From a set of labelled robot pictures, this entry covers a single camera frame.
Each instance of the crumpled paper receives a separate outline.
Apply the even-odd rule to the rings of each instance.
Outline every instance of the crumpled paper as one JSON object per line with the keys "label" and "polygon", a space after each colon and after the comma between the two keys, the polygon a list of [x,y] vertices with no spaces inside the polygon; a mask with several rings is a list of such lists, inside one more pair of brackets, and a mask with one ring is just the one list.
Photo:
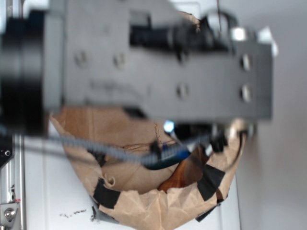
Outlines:
{"label": "crumpled paper", "polygon": [[[115,145],[133,154],[146,153],[155,139],[160,144],[174,143],[164,134],[163,122],[131,120],[118,108],[64,109],[51,121],[61,135]],[[215,207],[217,200],[226,199],[239,163],[235,160],[238,148],[238,139],[229,140],[229,147],[223,153],[213,154],[207,161],[207,164],[227,171],[218,191],[204,201],[196,182],[184,188],[170,188],[167,193],[157,190],[177,165],[150,171],[141,165],[106,157],[107,163],[101,168],[86,149],[64,146],[78,178],[91,197],[99,178],[105,178],[106,187],[121,191],[114,209],[102,205],[99,209],[120,224],[138,230],[173,230]],[[193,167],[195,165],[189,163],[186,171],[191,174],[199,172]]]}

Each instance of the black tape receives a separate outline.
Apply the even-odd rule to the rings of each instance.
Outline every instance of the black tape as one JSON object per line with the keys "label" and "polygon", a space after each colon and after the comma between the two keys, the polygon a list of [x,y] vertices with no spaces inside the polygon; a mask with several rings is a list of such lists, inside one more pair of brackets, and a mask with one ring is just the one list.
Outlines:
{"label": "black tape", "polygon": [[195,219],[198,222],[201,222],[203,219],[205,219],[207,217],[207,215],[209,215],[214,209],[216,208],[216,206],[214,208],[211,208],[208,212],[205,212],[204,214],[199,215],[198,217],[196,217]]}
{"label": "black tape", "polygon": [[198,217],[196,217],[195,219],[198,221],[198,222],[201,222],[203,219],[205,219],[216,207],[220,206],[221,203],[223,202],[224,200],[217,200],[217,206],[211,208],[208,212],[205,212],[201,215],[199,215]]}
{"label": "black tape", "polygon": [[92,206],[93,214],[91,216],[91,222],[94,222],[94,220],[97,219],[97,220],[102,220],[102,221],[106,221],[109,223],[119,224],[119,222],[115,220],[113,217],[100,211],[99,205],[94,200],[92,201],[93,201],[93,206]]}
{"label": "black tape", "polygon": [[225,172],[210,165],[205,165],[202,169],[203,176],[197,182],[197,187],[204,201],[209,200],[216,193],[220,186]]}
{"label": "black tape", "polygon": [[104,187],[105,181],[99,179],[93,198],[102,206],[106,208],[114,209],[114,206],[117,203],[120,192],[114,191]]}
{"label": "black tape", "polygon": [[106,155],[105,154],[99,154],[97,152],[90,151],[89,149],[87,151],[95,157],[95,159],[99,163],[100,167],[104,166],[104,164],[106,163],[106,161],[105,161]]}

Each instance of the white wall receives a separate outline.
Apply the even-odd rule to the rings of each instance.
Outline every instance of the white wall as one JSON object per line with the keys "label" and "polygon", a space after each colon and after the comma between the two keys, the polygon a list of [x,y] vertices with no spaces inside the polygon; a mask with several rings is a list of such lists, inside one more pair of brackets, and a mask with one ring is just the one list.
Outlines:
{"label": "white wall", "polygon": [[280,50],[273,120],[259,125],[237,172],[241,228],[307,229],[307,1],[220,2],[242,24],[269,25]]}

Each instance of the led light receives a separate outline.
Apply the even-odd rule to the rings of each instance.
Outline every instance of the led light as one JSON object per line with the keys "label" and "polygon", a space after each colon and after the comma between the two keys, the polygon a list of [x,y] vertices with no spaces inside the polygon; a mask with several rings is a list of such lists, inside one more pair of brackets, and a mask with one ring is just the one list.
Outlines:
{"label": "led light", "polygon": [[175,123],[172,121],[165,121],[163,128],[164,128],[164,132],[172,133],[175,128]]}

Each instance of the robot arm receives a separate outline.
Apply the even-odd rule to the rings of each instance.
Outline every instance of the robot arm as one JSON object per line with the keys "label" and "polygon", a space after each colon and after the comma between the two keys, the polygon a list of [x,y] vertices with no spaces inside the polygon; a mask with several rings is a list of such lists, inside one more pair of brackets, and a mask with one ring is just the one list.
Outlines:
{"label": "robot arm", "polygon": [[270,119],[271,45],[224,16],[227,32],[205,17],[197,33],[165,0],[51,0],[2,36],[2,121],[42,134],[62,106],[222,127]]}

